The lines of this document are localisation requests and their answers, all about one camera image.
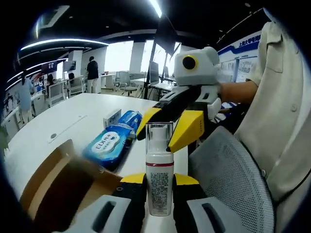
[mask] red stripe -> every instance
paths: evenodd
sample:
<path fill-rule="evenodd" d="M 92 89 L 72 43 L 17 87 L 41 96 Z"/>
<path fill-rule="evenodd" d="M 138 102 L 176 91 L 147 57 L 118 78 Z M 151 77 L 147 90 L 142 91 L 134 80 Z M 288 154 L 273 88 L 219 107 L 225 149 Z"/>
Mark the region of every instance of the red stripe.
<path fill-rule="evenodd" d="M 174 162 L 169 163 L 169 164 L 150 164 L 150 163 L 146 163 L 147 166 L 173 166 Z"/>

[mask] cardboard box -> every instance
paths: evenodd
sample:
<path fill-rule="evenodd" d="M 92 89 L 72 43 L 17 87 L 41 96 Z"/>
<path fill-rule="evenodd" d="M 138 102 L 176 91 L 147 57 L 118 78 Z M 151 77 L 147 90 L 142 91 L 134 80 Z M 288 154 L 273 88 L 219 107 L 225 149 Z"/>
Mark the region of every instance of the cardboard box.
<path fill-rule="evenodd" d="M 20 203 L 41 233 L 62 232 L 102 195 L 111 195 L 122 177 L 74 154 L 71 140 L 56 148 L 28 181 Z"/>

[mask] small white box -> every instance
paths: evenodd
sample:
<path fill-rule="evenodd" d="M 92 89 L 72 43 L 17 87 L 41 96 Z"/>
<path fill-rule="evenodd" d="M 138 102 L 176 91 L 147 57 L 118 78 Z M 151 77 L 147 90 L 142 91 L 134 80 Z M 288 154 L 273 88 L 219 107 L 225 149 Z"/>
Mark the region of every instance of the small white box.
<path fill-rule="evenodd" d="M 115 109 L 109 114 L 105 115 L 104 120 L 104 129 L 107 128 L 109 125 L 116 125 L 121 118 L 121 109 Z"/>

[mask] window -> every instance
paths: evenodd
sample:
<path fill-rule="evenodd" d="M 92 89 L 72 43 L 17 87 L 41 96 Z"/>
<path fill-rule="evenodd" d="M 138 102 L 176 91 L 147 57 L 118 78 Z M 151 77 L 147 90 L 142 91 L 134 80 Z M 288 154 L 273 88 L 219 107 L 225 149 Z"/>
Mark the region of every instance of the window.
<path fill-rule="evenodd" d="M 133 41 L 110 44 L 107 47 L 105 70 L 109 72 L 130 69 Z"/>
<path fill-rule="evenodd" d="M 140 69 L 141 72 L 147 72 L 148 71 L 149 59 L 151 56 L 151 50 L 152 50 L 153 43 L 154 43 L 153 40 L 147 40 L 145 43 L 145 48 L 144 48 L 144 52 L 142 55 L 141 69 Z M 177 48 L 178 45 L 179 45 L 179 43 L 176 42 L 175 43 L 175 49 Z M 178 50 L 174 53 L 172 59 L 171 59 L 171 56 L 169 54 L 167 56 L 166 66 L 169 69 L 169 75 L 170 76 L 174 72 L 175 56 L 177 53 L 180 53 L 180 47 L 181 46 L 179 46 Z M 157 44 L 155 46 L 154 62 L 158 63 L 158 65 L 159 65 L 159 74 L 160 75 L 162 75 L 163 68 L 164 68 L 165 54 L 166 54 L 165 50 L 160 45 Z"/>

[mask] white spray bottle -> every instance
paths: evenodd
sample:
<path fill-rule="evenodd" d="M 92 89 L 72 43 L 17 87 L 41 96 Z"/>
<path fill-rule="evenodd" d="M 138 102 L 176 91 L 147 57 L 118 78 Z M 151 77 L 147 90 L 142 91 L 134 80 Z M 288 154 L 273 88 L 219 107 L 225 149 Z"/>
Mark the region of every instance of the white spray bottle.
<path fill-rule="evenodd" d="M 174 157 L 166 148 L 172 133 L 173 123 L 146 124 L 148 204 L 154 216 L 171 214 Z"/>

